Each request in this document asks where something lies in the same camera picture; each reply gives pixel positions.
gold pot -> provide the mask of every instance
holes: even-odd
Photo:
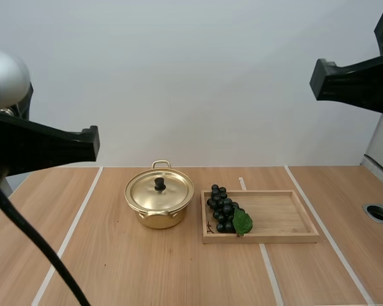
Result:
[[[167,168],[157,168],[159,163]],[[150,170],[133,177],[125,190],[138,221],[149,228],[170,228],[182,221],[193,194],[190,178],[165,160],[155,161]]]

pot handle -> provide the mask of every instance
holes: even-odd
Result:
[[[156,168],[156,164],[162,164],[162,163],[167,164],[167,168],[172,169],[172,166],[170,165],[170,163],[164,159],[159,159],[159,160],[153,162],[152,169]]]
[[[146,214],[144,214],[144,215],[139,213],[139,216],[142,219],[147,219],[148,217],[151,217],[153,215],[169,215],[169,212],[167,210],[162,210],[161,212],[146,212]]]

wooden tray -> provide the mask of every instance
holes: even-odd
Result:
[[[229,198],[238,202],[253,219],[253,229],[242,237],[216,231],[217,220],[206,204],[210,195],[211,191],[202,191],[204,244],[298,244],[319,241],[318,231],[293,190],[227,191]]]

white wall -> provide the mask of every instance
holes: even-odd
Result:
[[[379,114],[315,101],[319,57],[379,54],[383,1],[0,0],[31,118],[100,128],[98,165],[357,164]]]

metal drain hole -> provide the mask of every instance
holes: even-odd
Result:
[[[383,223],[383,205],[366,204],[363,205],[363,210],[374,221]]]
[[[383,221],[383,208],[379,206],[373,206],[370,205],[367,208],[367,211],[370,215],[372,215],[374,218],[382,220]]]

